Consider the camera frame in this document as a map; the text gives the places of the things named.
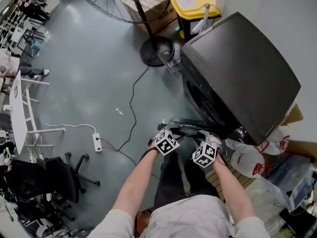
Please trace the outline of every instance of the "black cable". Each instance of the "black cable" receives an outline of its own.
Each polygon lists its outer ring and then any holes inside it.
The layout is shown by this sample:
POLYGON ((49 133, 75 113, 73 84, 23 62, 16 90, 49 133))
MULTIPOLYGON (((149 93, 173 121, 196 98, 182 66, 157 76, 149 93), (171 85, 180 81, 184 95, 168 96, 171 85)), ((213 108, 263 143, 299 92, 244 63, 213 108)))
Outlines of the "black cable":
POLYGON ((130 130, 130 134, 129 134, 128 140, 125 141, 125 142, 119 147, 118 151, 120 151, 121 148, 122 148, 127 142, 130 141, 132 131, 133 131, 135 125, 137 124, 137 118, 136 118, 136 116, 135 116, 134 110, 133 110, 132 105, 131 105, 132 100, 133 100, 133 97, 134 97, 134 86, 135 86, 135 84, 143 77, 143 75, 149 70, 149 68, 150 68, 150 65, 148 65, 147 69, 146 69, 146 70, 141 74, 141 76, 139 76, 139 78, 133 83, 133 86, 132 86, 132 97, 131 97, 131 100, 130 100, 130 102, 129 102, 129 106, 130 106, 130 109, 131 109, 132 114, 133 114, 133 117, 134 117, 134 124, 133 124, 133 126, 132 126, 132 128, 131 128, 131 130, 130 130))
MULTIPOLYGON (((108 147, 102 147, 102 148, 100 148, 100 149, 109 149, 109 150, 113 150, 113 151, 115 151, 115 152, 119 152, 119 153, 121 153, 122 155, 124 155, 125 157, 127 157, 130 161, 132 161, 135 166, 138 165, 130 156, 128 156, 128 155, 125 154, 124 152, 121 152, 121 151, 115 149, 108 141, 104 140, 103 138, 96 138, 96 140, 98 140, 98 139, 100 139, 100 140, 106 142, 107 144, 109 144, 109 145, 112 147, 112 149, 111 149, 111 148, 108 148, 108 147)), ((151 175, 153 175, 154 177, 156 177, 157 179, 159 179, 159 177, 156 176, 156 175, 154 175, 153 173, 151 173, 151 175)))
POLYGON ((184 136, 180 136, 180 137, 176 138, 175 140, 177 141, 178 139, 183 138, 183 137, 184 137, 184 136))

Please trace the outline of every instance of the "white table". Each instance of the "white table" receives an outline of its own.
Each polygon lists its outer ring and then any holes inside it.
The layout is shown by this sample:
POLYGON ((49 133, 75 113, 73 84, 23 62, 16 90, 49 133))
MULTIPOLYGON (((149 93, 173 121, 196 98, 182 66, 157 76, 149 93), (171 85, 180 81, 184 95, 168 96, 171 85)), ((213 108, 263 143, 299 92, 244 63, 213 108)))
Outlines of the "white table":
POLYGON ((21 78, 21 72, 19 71, 16 75, 16 78, 13 82, 11 91, 10 91, 10 106, 12 108, 11 110, 11 122, 12 122, 12 130, 14 135, 14 141, 16 145, 16 149, 18 154, 21 154, 22 149, 24 146, 27 147, 53 147, 53 145, 40 145, 37 144, 38 139, 40 138, 40 135, 42 133, 47 132, 56 132, 56 131, 63 131, 65 132, 65 128, 56 128, 56 129, 44 129, 44 130, 37 130, 34 116, 32 112, 31 107, 31 101, 33 102, 39 102, 38 100, 30 98, 29 95, 29 88, 31 84, 39 84, 39 85, 46 85, 48 86, 49 83, 46 82, 40 82, 30 79, 24 79, 21 78), (26 82, 27 86, 24 90, 24 93, 22 94, 21 89, 21 82, 26 82), (30 117, 26 118, 24 115, 24 109, 23 104, 27 106, 29 110, 30 117), (27 128, 27 122, 30 121, 32 125, 32 130, 28 130, 27 128), (35 141, 32 145, 27 145, 25 143, 26 137, 28 134, 34 134, 35 135, 35 141))

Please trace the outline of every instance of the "white cable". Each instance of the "white cable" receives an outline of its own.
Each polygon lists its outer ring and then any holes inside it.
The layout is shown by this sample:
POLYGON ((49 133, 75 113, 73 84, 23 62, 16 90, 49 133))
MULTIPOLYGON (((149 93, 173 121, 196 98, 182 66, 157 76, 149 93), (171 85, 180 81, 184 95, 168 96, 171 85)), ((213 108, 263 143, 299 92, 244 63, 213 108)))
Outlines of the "white cable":
POLYGON ((285 121, 286 121, 286 118, 288 118, 289 114, 286 114, 285 115, 285 118, 283 119, 283 122, 281 122, 277 127, 280 127, 285 121))
POLYGON ((65 127, 73 127, 73 128, 78 128, 78 127, 82 127, 82 126, 88 126, 90 128, 93 128, 95 130, 95 133, 97 133, 97 130, 95 127, 89 125, 89 124, 80 124, 80 125, 77 125, 77 126, 73 126, 73 125, 66 125, 66 124, 59 124, 59 125, 49 125, 49 124, 43 124, 43 127, 44 126, 48 126, 48 127, 60 127, 60 126, 65 126, 65 127))
POLYGON ((31 152, 30 148, 29 147, 27 147, 27 148, 28 148, 28 150, 30 152, 30 161, 31 161, 31 163, 34 163, 34 161, 36 162, 36 159, 33 157, 33 154, 31 152))

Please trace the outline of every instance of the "yellow trash can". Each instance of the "yellow trash can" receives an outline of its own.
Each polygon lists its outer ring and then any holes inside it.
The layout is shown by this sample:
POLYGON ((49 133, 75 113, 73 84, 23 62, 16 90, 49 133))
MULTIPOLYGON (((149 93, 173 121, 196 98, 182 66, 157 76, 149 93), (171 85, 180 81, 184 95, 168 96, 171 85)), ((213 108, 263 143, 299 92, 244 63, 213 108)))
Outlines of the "yellow trash can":
POLYGON ((206 3, 210 4, 208 27, 212 26, 215 18, 221 17, 220 11, 212 0, 171 0, 171 3, 177 13, 179 33, 186 42, 198 35, 192 30, 204 18, 206 3))

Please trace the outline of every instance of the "shoe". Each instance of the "shoe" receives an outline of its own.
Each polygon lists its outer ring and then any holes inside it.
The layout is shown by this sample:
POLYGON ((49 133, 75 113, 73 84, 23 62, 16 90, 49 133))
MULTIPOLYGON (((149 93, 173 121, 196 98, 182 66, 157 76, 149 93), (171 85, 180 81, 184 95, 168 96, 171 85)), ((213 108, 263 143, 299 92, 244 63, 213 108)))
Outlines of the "shoe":
POLYGON ((49 75, 50 71, 48 69, 45 69, 43 72, 43 77, 46 77, 47 75, 49 75))

